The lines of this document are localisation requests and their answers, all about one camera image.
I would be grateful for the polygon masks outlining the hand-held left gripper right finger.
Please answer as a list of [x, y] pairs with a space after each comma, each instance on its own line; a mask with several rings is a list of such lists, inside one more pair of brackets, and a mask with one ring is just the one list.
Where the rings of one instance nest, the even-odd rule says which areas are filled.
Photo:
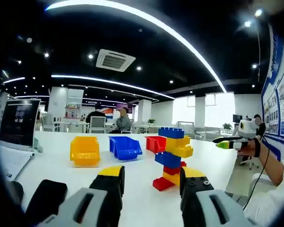
[[242, 207], [222, 190], [215, 190], [200, 171], [180, 169], [179, 187], [185, 227], [252, 227]]

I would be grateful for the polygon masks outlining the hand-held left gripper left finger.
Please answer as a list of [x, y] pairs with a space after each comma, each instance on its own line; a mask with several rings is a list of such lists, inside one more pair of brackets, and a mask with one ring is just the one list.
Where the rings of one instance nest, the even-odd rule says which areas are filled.
[[117, 227], [123, 207], [125, 167], [102, 169], [88, 188], [67, 198], [39, 227]]

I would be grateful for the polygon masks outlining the person's right hand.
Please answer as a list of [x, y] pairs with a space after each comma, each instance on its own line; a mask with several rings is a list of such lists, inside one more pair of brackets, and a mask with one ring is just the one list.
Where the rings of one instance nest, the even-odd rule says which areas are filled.
[[252, 156], [254, 157], [256, 154], [256, 142], [255, 140], [249, 140], [247, 145], [242, 147], [237, 151], [239, 156]]

